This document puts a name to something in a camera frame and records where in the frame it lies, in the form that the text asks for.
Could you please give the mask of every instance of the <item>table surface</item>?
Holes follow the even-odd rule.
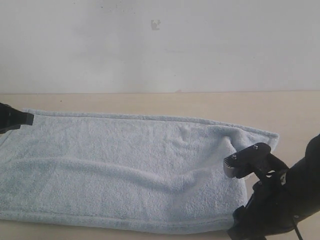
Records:
[[[163,93],[163,94],[0,94],[16,109],[171,115],[205,118],[280,134],[274,154],[289,167],[300,160],[311,138],[320,132],[320,91]],[[246,181],[248,193],[256,181]],[[305,240],[318,240],[320,214],[299,224]],[[227,240],[224,231],[163,235],[114,229],[60,226],[0,220],[0,240]],[[269,236],[297,239],[294,232]]]

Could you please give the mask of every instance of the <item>light blue towel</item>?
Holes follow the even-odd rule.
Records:
[[[279,136],[212,120],[35,114],[0,138],[0,219],[192,234],[223,230],[247,202],[223,159]]]

